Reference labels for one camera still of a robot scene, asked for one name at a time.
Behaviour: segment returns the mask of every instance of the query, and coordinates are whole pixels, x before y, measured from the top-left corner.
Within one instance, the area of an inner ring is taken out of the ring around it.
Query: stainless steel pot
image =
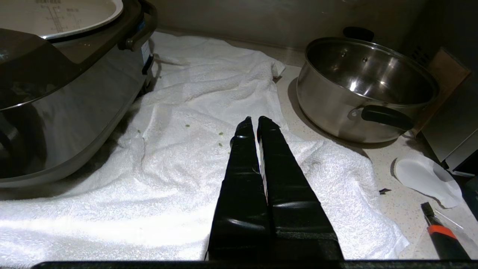
[[[423,67],[375,43],[320,38],[307,46],[305,57],[297,80],[299,104],[320,128],[346,140],[393,140],[438,95]]]

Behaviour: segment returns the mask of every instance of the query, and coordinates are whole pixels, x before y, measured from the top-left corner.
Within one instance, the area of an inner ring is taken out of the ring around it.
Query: label
[[[149,40],[146,40],[141,46],[141,54],[143,54],[143,64],[145,65],[151,55],[151,49],[149,48]]]

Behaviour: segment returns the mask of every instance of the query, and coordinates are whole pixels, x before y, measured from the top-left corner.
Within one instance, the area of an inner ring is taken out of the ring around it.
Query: backsplash wall
[[[149,0],[159,28],[303,49],[346,26],[398,49],[427,0]]]

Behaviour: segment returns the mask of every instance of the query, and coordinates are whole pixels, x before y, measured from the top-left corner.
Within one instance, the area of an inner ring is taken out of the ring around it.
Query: speckled countertop
[[[478,242],[478,222],[465,202],[452,209],[443,209],[437,201],[415,190],[403,186],[393,176],[393,163],[410,151],[420,151],[427,155],[425,147],[413,137],[402,135],[391,143],[375,145],[355,144],[341,141],[320,130],[311,123],[300,110],[296,97],[296,80],[300,67],[286,66],[282,77],[277,80],[277,91],[282,113],[291,132],[305,140],[331,139],[348,147],[372,161],[379,190],[390,189],[381,195],[381,210],[401,228],[410,245],[400,254],[404,259],[438,259],[430,236],[425,233],[426,221],[420,204],[430,202],[445,216],[464,228],[467,236]],[[472,258],[478,258],[478,246],[471,242],[462,242]]]

